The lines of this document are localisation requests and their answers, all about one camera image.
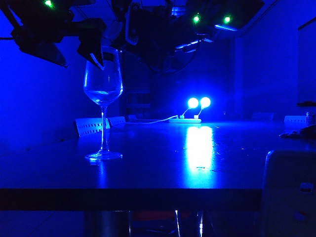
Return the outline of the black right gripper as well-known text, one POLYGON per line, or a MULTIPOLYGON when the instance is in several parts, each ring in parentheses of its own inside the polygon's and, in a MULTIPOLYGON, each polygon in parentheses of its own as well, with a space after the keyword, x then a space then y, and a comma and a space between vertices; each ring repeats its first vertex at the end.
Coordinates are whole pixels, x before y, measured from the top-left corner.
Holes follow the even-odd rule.
POLYGON ((139 37, 133 20, 140 18, 145 21, 158 21, 170 23, 173 21, 172 0, 164 0, 162 4, 153 3, 144 6, 143 0, 112 0, 111 7, 116 19, 119 22, 125 22, 125 40, 132 46, 136 46, 139 37))

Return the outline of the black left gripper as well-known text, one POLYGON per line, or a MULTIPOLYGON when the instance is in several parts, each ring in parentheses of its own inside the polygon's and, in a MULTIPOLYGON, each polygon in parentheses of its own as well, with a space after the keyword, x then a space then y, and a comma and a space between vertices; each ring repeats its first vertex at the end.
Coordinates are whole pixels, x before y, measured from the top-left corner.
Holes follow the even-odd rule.
POLYGON ((36 20, 32 24, 23 25, 17 20, 11 20, 11 24, 11 35, 24 53, 68 67, 66 58, 55 43, 60 43, 64 37, 77 37, 80 41, 78 54, 104 70, 101 38, 107 26, 100 18, 82 21, 36 20))

